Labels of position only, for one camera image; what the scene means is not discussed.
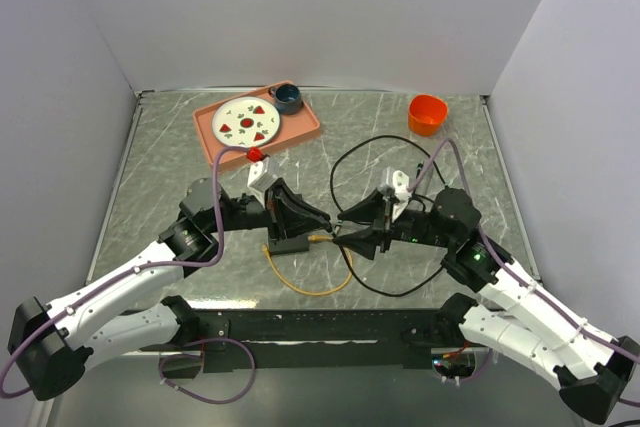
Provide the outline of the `black network switch box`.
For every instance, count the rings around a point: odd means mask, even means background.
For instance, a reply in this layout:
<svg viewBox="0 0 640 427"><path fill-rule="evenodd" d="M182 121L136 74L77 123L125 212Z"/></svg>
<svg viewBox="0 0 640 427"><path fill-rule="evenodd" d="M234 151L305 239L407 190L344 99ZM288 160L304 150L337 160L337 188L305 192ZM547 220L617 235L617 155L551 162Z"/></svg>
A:
<svg viewBox="0 0 640 427"><path fill-rule="evenodd" d="M298 254L309 251L310 241L306 235L285 239L270 238L267 248L272 256Z"/></svg>

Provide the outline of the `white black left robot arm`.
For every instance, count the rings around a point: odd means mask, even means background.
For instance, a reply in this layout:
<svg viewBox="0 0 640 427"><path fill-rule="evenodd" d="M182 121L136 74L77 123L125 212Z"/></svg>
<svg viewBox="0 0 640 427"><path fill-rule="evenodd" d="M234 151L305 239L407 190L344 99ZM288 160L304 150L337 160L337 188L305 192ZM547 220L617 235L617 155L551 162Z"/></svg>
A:
<svg viewBox="0 0 640 427"><path fill-rule="evenodd" d="M250 186L250 193L231 198L212 178L193 182L177 219L133 259L71 294L47 303L35 297L22 302L8 340L8 364L27 382L21 392L49 400L124 353L161 344L190 347L199 320L182 297L167 297L136 314L127 310L154 290L216 265L225 233L265 228L289 240L330 230L329 215L283 179Z"/></svg>

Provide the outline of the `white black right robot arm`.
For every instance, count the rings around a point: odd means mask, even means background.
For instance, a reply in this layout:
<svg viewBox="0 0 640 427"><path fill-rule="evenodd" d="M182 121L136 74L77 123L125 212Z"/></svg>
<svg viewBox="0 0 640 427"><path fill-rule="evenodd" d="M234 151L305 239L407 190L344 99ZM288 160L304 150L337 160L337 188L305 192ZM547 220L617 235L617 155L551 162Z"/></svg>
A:
<svg viewBox="0 0 640 427"><path fill-rule="evenodd" d="M427 212L409 209L410 196L375 191L339 213L363 229L336 244L373 259L394 241L445 249L444 270L479 295L450 297L437 333L446 344L482 344L549 382L574 413L607 422L632 379L639 345L614 337L559 302L481 230L481 214L462 189L446 188Z"/></svg>

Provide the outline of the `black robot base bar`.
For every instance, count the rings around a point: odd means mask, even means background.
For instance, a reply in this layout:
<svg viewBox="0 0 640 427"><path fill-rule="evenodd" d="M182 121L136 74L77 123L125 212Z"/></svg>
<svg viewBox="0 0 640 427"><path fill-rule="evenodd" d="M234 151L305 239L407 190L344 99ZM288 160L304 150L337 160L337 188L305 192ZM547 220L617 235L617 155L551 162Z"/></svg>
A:
<svg viewBox="0 0 640 427"><path fill-rule="evenodd" d="M207 373L240 368L400 366L468 378L491 356L435 309L225 309L193 312L193 331L149 351L199 352Z"/></svg>

